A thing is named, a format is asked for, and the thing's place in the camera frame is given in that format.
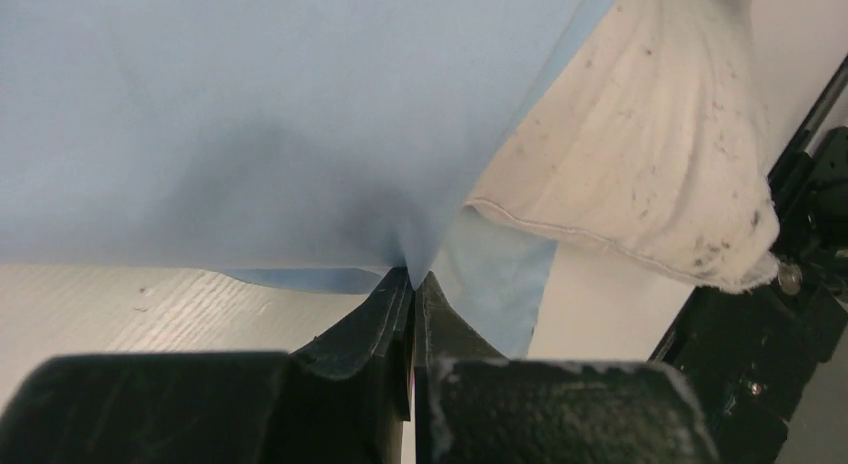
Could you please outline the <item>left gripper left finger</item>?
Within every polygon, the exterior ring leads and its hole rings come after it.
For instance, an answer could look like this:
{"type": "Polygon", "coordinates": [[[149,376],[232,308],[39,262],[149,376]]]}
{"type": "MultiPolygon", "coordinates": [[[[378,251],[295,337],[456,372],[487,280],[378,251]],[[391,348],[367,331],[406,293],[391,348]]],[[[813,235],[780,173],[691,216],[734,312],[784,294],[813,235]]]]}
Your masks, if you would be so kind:
{"type": "Polygon", "coordinates": [[[1,418],[5,463],[397,463],[414,292],[403,268],[300,349],[52,358],[1,418]]]}

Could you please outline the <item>white pillow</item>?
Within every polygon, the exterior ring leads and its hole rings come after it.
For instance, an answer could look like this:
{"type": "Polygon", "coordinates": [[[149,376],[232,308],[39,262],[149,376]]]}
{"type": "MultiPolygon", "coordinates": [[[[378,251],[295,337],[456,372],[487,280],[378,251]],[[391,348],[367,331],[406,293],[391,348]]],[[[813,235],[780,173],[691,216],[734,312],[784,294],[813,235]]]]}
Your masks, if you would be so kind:
{"type": "Polygon", "coordinates": [[[617,0],[496,153],[491,221],[741,293],[773,279],[752,0],[617,0]]]}

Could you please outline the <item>green and blue pillowcase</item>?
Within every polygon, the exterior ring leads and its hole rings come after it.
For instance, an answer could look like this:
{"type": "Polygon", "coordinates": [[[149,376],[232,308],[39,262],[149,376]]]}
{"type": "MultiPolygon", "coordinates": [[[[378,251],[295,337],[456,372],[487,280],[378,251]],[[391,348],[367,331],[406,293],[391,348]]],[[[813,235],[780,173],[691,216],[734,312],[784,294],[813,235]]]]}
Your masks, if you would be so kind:
{"type": "Polygon", "coordinates": [[[463,204],[616,0],[1,0],[1,259],[368,293],[527,353],[556,251],[463,204]]]}

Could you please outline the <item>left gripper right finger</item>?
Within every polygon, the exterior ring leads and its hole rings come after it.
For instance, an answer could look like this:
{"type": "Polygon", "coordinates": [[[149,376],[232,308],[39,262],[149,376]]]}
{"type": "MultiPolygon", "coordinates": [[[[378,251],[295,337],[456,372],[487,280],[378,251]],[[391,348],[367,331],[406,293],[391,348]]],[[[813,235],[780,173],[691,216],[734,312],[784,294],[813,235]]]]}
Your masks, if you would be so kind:
{"type": "Polygon", "coordinates": [[[655,362],[505,357],[428,275],[414,298],[420,463],[715,463],[694,393],[655,362]]]}

